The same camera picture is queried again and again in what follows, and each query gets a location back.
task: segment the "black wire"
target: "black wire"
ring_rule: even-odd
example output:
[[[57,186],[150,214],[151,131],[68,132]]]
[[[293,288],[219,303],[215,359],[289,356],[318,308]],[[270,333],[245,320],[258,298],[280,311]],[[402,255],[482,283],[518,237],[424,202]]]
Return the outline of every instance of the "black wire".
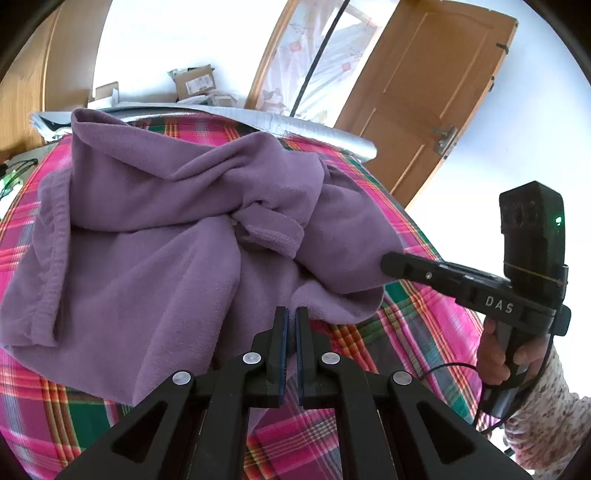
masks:
[[[550,340],[548,341],[548,348],[546,348],[546,353],[544,355],[544,360],[542,361],[542,368],[540,368],[540,371],[538,372],[538,374],[531,381],[530,386],[527,387],[521,393],[521,397],[522,397],[521,401],[518,403],[517,406],[515,406],[509,412],[507,412],[505,415],[503,415],[503,417],[498,422],[496,422],[493,426],[488,427],[486,430],[483,430],[481,432],[483,435],[488,435],[490,432],[492,432],[493,430],[495,430],[495,428],[498,428],[501,425],[503,425],[507,420],[509,420],[513,415],[515,415],[515,413],[525,404],[526,400],[530,396],[530,393],[533,391],[533,389],[535,388],[535,386],[538,384],[538,382],[540,381],[541,376],[544,374],[544,372],[546,370],[546,366],[548,364],[548,358],[550,357],[550,352],[552,351],[552,346],[553,345],[554,345],[554,334],[550,335]]]
[[[444,367],[466,367],[466,368],[471,368],[474,371],[477,371],[476,367],[472,364],[465,364],[464,362],[449,362],[446,364],[441,364],[436,367],[433,367],[431,370],[424,373],[423,375],[421,375],[418,378],[419,382],[422,382],[423,380],[425,380],[425,377],[428,375],[431,375],[435,370],[439,370],[440,368],[444,368]],[[482,413],[482,409],[481,409],[480,405],[482,405],[482,390],[480,391],[480,400],[478,401],[478,408],[476,409],[476,415],[474,415],[474,422],[472,423],[472,426],[474,428],[476,428],[476,425],[478,425],[478,418],[480,417],[480,414]]]
[[[478,399],[478,408],[476,409],[476,413],[474,414],[474,421],[472,421],[472,426],[474,428],[478,427],[478,420],[480,420],[480,415],[482,415],[482,397],[484,396],[484,385],[480,388],[480,398]]]
[[[538,372],[538,374],[531,381],[530,386],[527,387],[521,393],[521,396],[522,396],[521,401],[518,403],[517,406],[515,406],[509,412],[507,412],[505,415],[503,415],[503,417],[498,422],[496,422],[494,425],[488,427],[485,430],[482,430],[481,433],[483,435],[488,435],[490,432],[492,432],[496,428],[498,428],[501,425],[503,425],[507,420],[509,420],[524,405],[524,403],[527,400],[527,398],[529,397],[530,393],[532,392],[532,390],[535,388],[535,386],[540,381],[540,377],[544,374],[546,365],[548,364],[548,358],[550,357],[550,352],[552,351],[553,344],[554,344],[554,335],[552,334],[552,335],[550,335],[550,340],[548,341],[548,347],[546,348],[546,353],[544,355],[544,360],[542,361],[542,368],[540,368],[540,371]],[[432,368],[428,372],[426,372],[423,375],[421,375],[418,378],[418,380],[422,382],[425,379],[426,376],[432,374],[435,370],[439,370],[440,368],[445,368],[445,367],[466,367],[466,368],[471,368],[473,370],[476,370],[476,367],[474,365],[471,365],[471,364],[465,364],[464,362],[449,362],[449,363],[441,364],[441,365],[438,365],[438,366]],[[478,420],[480,419],[480,415],[482,415],[482,413],[483,413],[482,406],[481,406],[482,405],[483,392],[484,392],[484,387],[480,391],[480,400],[478,401],[478,408],[476,409],[476,414],[474,415],[474,421],[472,422],[472,426],[474,428],[476,428],[478,426]]]
[[[20,179],[19,178],[20,175],[25,173],[29,168],[37,165],[37,159],[34,158],[32,160],[22,160],[22,163],[24,163],[24,165],[21,165],[20,167],[11,171],[11,173],[14,172],[14,175],[10,178],[10,180],[8,180],[6,185],[0,191],[0,200],[2,200],[6,195],[8,195],[10,193],[10,190],[8,190],[8,188],[10,186],[12,186],[12,184],[15,183],[15,181],[18,181]]]
[[[316,56],[314,57],[314,60],[312,61],[312,65],[310,66],[310,70],[308,70],[308,73],[306,74],[306,78],[304,79],[304,83],[302,84],[301,89],[300,89],[300,93],[298,93],[297,98],[295,99],[294,106],[291,108],[290,116],[296,115],[295,112],[297,111],[298,107],[300,106],[301,99],[304,96],[304,92],[308,88],[308,84],[310,83],[310,79],[312,78],[312,75],[314,74],[314,71],[316,70],[316,67],[318,66],[318,62],[320,61],[320,57],[322,56],[322,53],[324,52],[324,49],[326,48],[326,44],[329,42],[330,37],[332,36],[333,31],[335,30],[336,24],[339,23],[340,17],[343,15],[343,13],[345,12],[345,9],[349,5],[349,1],[350,0],[345,0],[343,2],[343,4],[340,6],[335,19],[333,20],[332,24],[330,25],[328,32],[326,32],[326,35],[324,36],[324,39],[322,40],[322,43],[320,44],[320,48],[318,49],[318,52],[316,52]]]
[[[435,370],[439,370],[440,368],[444,368],[444,367],[466,367],[466,368],[471,368],[473,370],[476,370],[476,367],[471,364],[465,364],[464,362],[449,362],[448,364],[441,364],[436,367],[433,367],[431,370],[424,373],[423,375],[421,375],[418,378],[419,382],[422,382],[423,380],[425,380],[425,377],[428,375],[431,375]]]
[[[33,165],[37,165],[39,163],[39,161],[36,158],[28,158],[26,160],[19,160],[19,161],[16,161],[15,163],[7,165],[7,168],[14,168],[17,165],[20,165],[22,163],[32,163]]]

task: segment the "metal screw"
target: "metal screw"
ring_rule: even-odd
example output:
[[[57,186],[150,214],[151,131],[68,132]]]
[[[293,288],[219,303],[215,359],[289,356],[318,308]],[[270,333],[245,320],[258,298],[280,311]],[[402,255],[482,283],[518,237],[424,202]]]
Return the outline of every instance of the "metal screw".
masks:
[[[410,373],[401,370],[400,372],[396,372],[394,374],[394,381],[398,385],[408,385],[413,380]]]
[[[339,363],[340,356],[338,353],[326,352],[324,355],[322,355],[322,361],[327,365],[334,365]]]
[[[248,365],[256,365],[261,361],[261,356],[256,352],[248,352],[244,354],[242,360]]]
[[[189,372],[176,372],[173,375],[173,382],[177,385],[186,385],[191,381],[191,374]]]

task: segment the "white wall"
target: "white wall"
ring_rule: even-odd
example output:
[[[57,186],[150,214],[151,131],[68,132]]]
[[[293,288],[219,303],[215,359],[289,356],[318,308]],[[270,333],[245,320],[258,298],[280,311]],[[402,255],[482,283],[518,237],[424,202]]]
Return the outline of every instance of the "white wall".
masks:
[[[571,389],[591,394],[591,86],[525,2],[469,3],[511,15],[519,27],[493,91],[408,211],[446,260],[502,274],[498,194],[532,180],[560,192],[573,317],[556,344]]]
[[[211,63],[216,86],[243,105],[283,0],[113,0],[94,87],[118,81],[121,101],[174,102],[167,71]]]

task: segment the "black handle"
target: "black handle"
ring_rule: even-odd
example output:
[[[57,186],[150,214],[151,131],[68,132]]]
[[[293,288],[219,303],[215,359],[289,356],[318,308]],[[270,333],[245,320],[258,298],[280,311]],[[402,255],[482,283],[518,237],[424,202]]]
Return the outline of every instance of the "black handle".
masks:
[[[505,363],[511,375],[499,386],[484,385],[480,406],[485,413],[500,419],[509,412],[527,374],[528,365],[517,365],[513,357],[519,347],[536,337],[502,322],[496,323],[495,332],[499,345],[505,351]]]

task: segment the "purple fleece blanket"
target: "purple fleece blanket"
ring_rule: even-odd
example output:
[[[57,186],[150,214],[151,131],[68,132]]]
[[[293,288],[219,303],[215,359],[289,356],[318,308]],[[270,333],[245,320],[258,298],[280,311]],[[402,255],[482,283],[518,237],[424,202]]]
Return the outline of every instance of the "purple fleece blanket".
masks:
[[[400,240],[317,154],[254,133],[206,147],[91,110],[72,166],[47,175],[0,343],[44,377],[125,404],[178,369],[248,351],[275,307],[356,323],[375,313]]]

